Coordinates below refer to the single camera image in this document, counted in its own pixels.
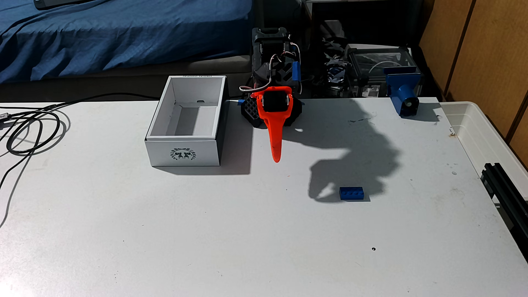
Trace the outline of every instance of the wire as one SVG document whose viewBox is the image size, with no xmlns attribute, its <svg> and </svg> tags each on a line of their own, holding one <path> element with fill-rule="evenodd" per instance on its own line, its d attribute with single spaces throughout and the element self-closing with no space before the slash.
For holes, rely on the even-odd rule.
<svg viewBox="0 0 528 297">
<path fill-rule="evenodd" d="M 295 47 L 297 48 L 297 52 L 299 53 L 299 64 L 301 64 L 300 62 L 300 47 L 298 45 L 296 45 L 295 43 L 293 42 L 290 42 L 291 45 L 295 45 Z"/>
<path fill-rule="evenodd" d="M 2 188 L 2 185 L 4 184 L 4 181 L 5 181 L 6 177 L 7 177 L 7 175 L 14 168 L 16 168 L 22 162 L 24 162 L 24 160 L 30 158 L 35 153 L 36 150 L 38 150 L 38 149 L 42 148 L 43 146 L 45 146 L 46 144 L 48 144 L 57 135 L 57 133 L 59 131 L 59 128 L 61 126 L 61 122 L 60 122 L 59 116 L 55 113 L 55 111 L 57 109 L 59 109 L 61 107 L 64 107 L 64 106 L 76 104 L 76 103 L 79 103 L 79 102 L 82 102 L 82 101 L 95 99 L 95 98 L 99 98 L 99 97 L 104 97 L 104 96 L 113 96 L 113 95 L 128 95 L 128 96 L 136 96 L 136 97 L 143 97 L 143 98 L 158 99 L 159 100 L 159 97 L 146 96 L 146 95 L 135 94 L 135 93 L 119 92 L 119 93 L 106 93 L 106 94 L 101 94 L 101 95 L 95 95 L 95 96 L 91 96 L 91 97 L 87 97 L 87 98 L 77 99 L 77 100 L 70 101 L 70 102 L 52 104 L 52 105 L 48 105 L 46 107 L 12 107 L 12 106 L 4 107 L 4 106 L 0 106 L 1 109 L 34 109 L 34 110 L 27 111 L 27 112 L 20 112 L 20 113 L 16 113 L 16 114 L 7 114 L 7 116 L 5 118 L 0 120 L 0 124 L 6 124 L 7 123 L 7 124 L 10 125 L 9 129 L 7 129 L 7 131 L 2 135 L 2 137 L 0 137 L 0 141 L 2 141 L 7 136 L 7 134 L 11 130 L 13 130 L 13 128 L 20 121 L 23 120 L 23 122 L 21 122 L 19 124 L 19 126 L 16 129 L 13 130 L 12 134 L 8 137 L 7 143 L 6 143 L 6 148 L 7 148 L 8 152 L 10 152 L 10 153 L 12 153 L 14 155 L 17 155 L 17 156 L 23 156 L 23 158 L 20 159 L 20 161 L 18 161 L 15 165 L 13 165 L 11 168 L 9 168 L 4 173 L 4 176 L 2 177 L 2 181 L 0 181 L 0 189 Z M 55 121 L 56 126 L 55 126 L 55 130 L 53 131 L 53 133 L 51 133 L 51 135 L 48 136 L 48 138 L 46 138 L 44 141 L 41 141 L 42 131 L 43 131 L 43 128 L 44 128 L 41 118 L 43 116 L 46 116 L 46 115 L 51 115 L 53 117 L 53 118 L 51 118 L 51 120 Z M 36 136 L 36 139 L 35 139 L 35 143 L 33 144 L 33 146 L 28 148 L 28 149 L 25 149 L 25 150 L 15 150 L 16 145 L 13 146 L 13 143 L 15 142 L 17 136 L 24 129 L 26 129 L 26 128 L 29 129 L 31 124 L 33 124 L 35 122 L 39 123 L 39 131 L 37 133 L 37 136 Z M 6 211 L 5 211 L 5 216 L 4 216 L 4 219 L 2 220 L 2 222 L 0 223 L 0 228 L 4 225 L 4 223 L 5 223 L 6 219 L 7 219 L 7 214 L 9 212 L 10 204 L 11 204 L 11 196 L 10 196 L 10 198 L 7 201 L 7 207 L 6 207 Z"/>
<path fill-rule="evenodd" d="M 269 84 L 271 83 L 271 80 L 273 79 L 272 72 L 271 72 L 271 64 L 273 63 L 273 59 L 275 57 L 277 57 L 277 60 L 279 60 L 279 62 L 282 62 L 276 53 L 271 56 L 271 59 L 269 59 L 269 82 L 267 84 L 265 84 L 264 86 L 260 88 L 256 88 L 256 89 L 252 89 L 251 87 L 248 87 L 248 86 L 240 86 L 238 87 L 238 89 L 242 93 L 253 93 L 253 92 L 259 92 L 259 91 L 263 91 L 267 89 Z"/>
<path fill-rule="evenodd" d="M 378 66 L 378 65 L 381 64 L 381 63 L 394 63 L 394 64 L 396 64 L 396 65 L 398 65 L 398 66 L 401 67 L 400 64 L 398 64 L 398 63 L 396 63 L 396 62 L 394 62 L 394 61 L 381 61 L 381 62 L 379 62 L 378 64 L 372 66 L 372 68 L 369 70 L 369 73 L 370 73 L 370 71 L 372 71 L 372 69 L 374 69 L 374 67 Z"/>
</svg>

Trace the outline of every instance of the wooden wall panel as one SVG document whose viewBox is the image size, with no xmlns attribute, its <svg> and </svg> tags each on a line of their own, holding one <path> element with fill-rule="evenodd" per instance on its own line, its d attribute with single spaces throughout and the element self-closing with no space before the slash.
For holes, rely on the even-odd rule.
<svg viewBox="0 0 528 297">
<path fill-rule="evenodd" d="M 528 166 L 528 114 L 525 113 L 515 134 L 513 134 L 510 146 L 515 151 L 519 159 Z"/>
<path fill-rule="evenodd" d="M 472 101 L 506 136 L 528 89 L 528 1 L 477 0 L 447 98 Z"/>
<path fill-rule="evenodd" d="M 446 86 L 472 0 L 435 0 L 420 47 L 436 83 Z"/>
</svg>

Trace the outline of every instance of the black cable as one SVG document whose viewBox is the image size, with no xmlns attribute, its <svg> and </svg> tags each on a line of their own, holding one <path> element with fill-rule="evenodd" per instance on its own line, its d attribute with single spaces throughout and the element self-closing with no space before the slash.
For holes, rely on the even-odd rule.
<svg viewBox="0 0 528 297">
<path fill-rule="evenodd" d="M 5 172 L 4 176 L 2 177 L 2 181 L 0 181 L 0 189 L 2 188 L 2 185 L 4 184 L 7 174 L 11 172 L 11 170 L 15 169 L 18 165 L 24 162 L 24 160 L 32 156 L 36 150 L 42 148 L 43 146 L 48 144 L 50 141 L 52 141 L 53 138 L 57 135 L 57 133 L 59 132 L 60 125 L 61 125 L 59 116 L 55 113 L 57 109 L 64 107 L 64 106 L 76 104 L 82 101 L 90 100 L 90 99 L 95 99 L 95 98 L 104 97 L 104 96 L 114 96 L 114 95 L 127 95 L 127 96 L 136 96 L 136 97 L 143 97 L 143 98 L 148 98 L 148 99 L 159 100 L 159 97 L 146 96 L 146 95 L 135 94 L 135 93 L 119 92 L 119 93 L 106 93 L 106 94 L 101 94 L 101 95 L 95 95 L 95 96 L 91 96 L 87 98 L 77 99 L 77 100 L 70 101 L 70 102 L 52 104 L 46 107 L 11 107 L 11 106 L 3 107 L 3 106 L 0 106 L 0 109 L 34 109 L 31 111 L 27 111 L 27 112 L 7 114 L 5 115 L 3 119 L 0 120 L 0 124 L 5 124 L 7 122 L 10 122 L 8 123 L 10 124 L 9 129 L 7 129 L 4 135 L 0 137 L 0 141 L 2 141 L 5 138 L 5 136 L 7 136 L 7 134 L 17 125 L 19 121 L 24 120 L 23 122 L 20 123 L 20 125 L 15 130 L 13 130 L 12 134 L 9 136 L 9 138 L 7 139 L 7 143 L 6 143 L 6 148 L 10 153 L 17 155 L 17 156 L 23 156 L 23 158 Z M 40 118 L 46 115 L 53 116 L 53 119 L 51 120 L 55 121 L 56 126 L 55 126 L 55 130 L 53 131 L 53 133 L 51 133 L 51 135 L 48 138 L 46 138 L 44 141 L 41 142 L 40 138 L 42 136 L 43 123 Z M 39 122 L 39 131 L 37 133 L 37 137 L 36 137 L 34 145 L 25 150 L 15 150 L 13 147 L 13 143 L 15 142 L 16 137 L 21 133 L 22 130 L 26 128 L 29 129 L 29 126 L 33 124 L 34 122 Z M 0 223 L 0 228 L 4 225 L 4 222 L 7 219 L 7 213 L 9 212 L 10 204 L 11 204 L 11 196 L 8 199 L 5 216 L 2 222 Z"/>
</svg>

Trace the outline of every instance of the blue 3d printed part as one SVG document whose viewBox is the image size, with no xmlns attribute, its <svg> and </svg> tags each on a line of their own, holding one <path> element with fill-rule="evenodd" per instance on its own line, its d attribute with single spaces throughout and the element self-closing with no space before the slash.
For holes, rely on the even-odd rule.
<svg viewBox="0 0 528 297">
<path fill-rule="evenodd" d="M 363 200 L 365 193 L 363 187 L 340 187 L 339 197 L 341 200 Z"/>
<path fill-rule="evenodd" d="M 421 74 L 415 72 L 416 67 L 387 67 L 383 69 L 387 82 L 387 96 L 400 116 L 415 116 L 419 101 L 414 93 Z"/>
</svg>

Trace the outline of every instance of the blue lego brick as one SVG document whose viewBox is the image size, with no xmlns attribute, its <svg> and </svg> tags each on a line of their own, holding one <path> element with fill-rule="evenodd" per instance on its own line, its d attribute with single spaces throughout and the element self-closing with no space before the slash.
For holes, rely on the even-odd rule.
<svg viewBox="0 0 528 297">
<path fill-rule="evenodd" d="M 339 197 L 341 200 L 363 200 L 365 193 L 363 187 L 340 187 Z"/>
<path fill-rule="evenodd" d="M 291 79 L 300 81 L 300 63 L 297 61 L 291 64 Z"/>
</svg>

